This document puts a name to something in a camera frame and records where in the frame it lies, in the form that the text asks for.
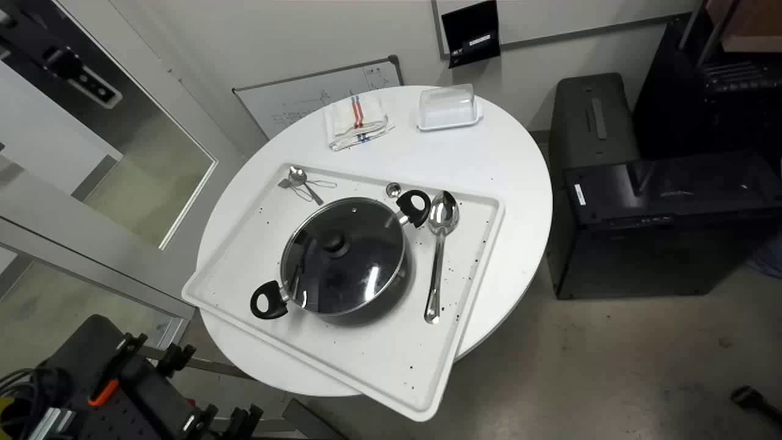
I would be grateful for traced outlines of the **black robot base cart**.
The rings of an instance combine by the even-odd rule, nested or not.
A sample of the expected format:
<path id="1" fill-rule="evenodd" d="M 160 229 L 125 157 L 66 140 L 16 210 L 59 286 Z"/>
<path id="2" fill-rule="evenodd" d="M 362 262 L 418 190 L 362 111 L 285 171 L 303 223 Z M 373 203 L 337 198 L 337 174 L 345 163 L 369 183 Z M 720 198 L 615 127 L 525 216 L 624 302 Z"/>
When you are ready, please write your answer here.
<path id="1" fill-rule="evenodd" d="M 193 344 L 171 343 L 152 361 L 147 335 L 120 332 L 89 316 L 55 354 L 2 376 L 2 440 L 250 440 L 259 405 L 216 421 L 171 380 L 193 359 Z"/>

